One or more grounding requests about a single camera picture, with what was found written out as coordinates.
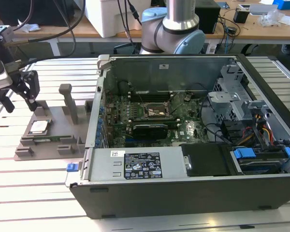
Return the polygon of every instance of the blue box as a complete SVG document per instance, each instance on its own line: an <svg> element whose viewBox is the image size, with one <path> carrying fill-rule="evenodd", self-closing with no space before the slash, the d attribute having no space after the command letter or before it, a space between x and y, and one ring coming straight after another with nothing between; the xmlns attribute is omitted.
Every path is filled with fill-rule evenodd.
<svg viewBox="0 0 290 232"><path fill-rule="evenodd" d="M280 10L290 10L290 0L274 0L273 4L278 4L277 9Z"/></svg>

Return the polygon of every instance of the plastic bag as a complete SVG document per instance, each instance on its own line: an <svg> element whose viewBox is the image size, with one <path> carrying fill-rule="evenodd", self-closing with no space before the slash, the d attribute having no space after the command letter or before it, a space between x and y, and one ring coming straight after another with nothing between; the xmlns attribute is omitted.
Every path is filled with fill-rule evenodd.
<svg viewBox="0 0 290 232"><path fill-rule="evenodd" d="M36 31L36 30L41 30L41 28L39 27L38 24L25 24L22 28L21 28L22 31L26 32L26 33L29 33L30 31Z"/></svg>
<svg viewBox="0 0 290 232"><path fill-rule="evenodd" d="M262 27L268 27L273 25L280 26L279 20L284 16L281 12L277 9L271 10L266 14L261 15L258 18L258 24Z"/></svg>

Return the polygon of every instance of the black speaker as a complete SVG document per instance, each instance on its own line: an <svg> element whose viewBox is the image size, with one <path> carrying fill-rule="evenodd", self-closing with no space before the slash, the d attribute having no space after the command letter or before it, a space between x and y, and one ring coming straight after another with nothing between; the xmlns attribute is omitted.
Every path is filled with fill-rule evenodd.
<svg viewBox="0 0 290 232"><path fill-rule="evenodd" d="M57 0L66 17L74 16L73 0ZM0 19L5 25L17 26L23 22L30 10L30 0L0 0ZM52 0L34 0L34 11L29 24L65 27L61 14Z"/></svg>
<svg viewBox="0 0 290 232"><path fill-rule="evenodd" d="M195 13L200 18L199 29L205 34L214 34L220 6L214 0L197 0Z"/></svg>

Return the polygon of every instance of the circuit board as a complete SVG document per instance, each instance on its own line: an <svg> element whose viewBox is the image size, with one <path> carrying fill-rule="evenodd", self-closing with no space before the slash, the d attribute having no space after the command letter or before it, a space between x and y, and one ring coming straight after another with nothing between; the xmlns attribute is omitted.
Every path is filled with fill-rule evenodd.
<svg viewBox="0 0 290 232"><path fill-rule="evenodd" d="M198 115L202 99L177 93L168 102L131 102L128 97L107 96L106 117L109 147L179 146L207 143ZM133 128L144 124L168 126L163 139L135 139Z"/></svg>

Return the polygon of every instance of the screw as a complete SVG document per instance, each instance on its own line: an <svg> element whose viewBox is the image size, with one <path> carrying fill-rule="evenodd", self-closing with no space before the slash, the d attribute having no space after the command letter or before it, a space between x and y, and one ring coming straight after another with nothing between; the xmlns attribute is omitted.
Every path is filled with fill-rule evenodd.
<svg viewBox="0 0 290 232"><path fill-rule="evenodd" d="M190 163L185 163L185 167L187 170L191 170L191 168L192 168Z"/></svg>

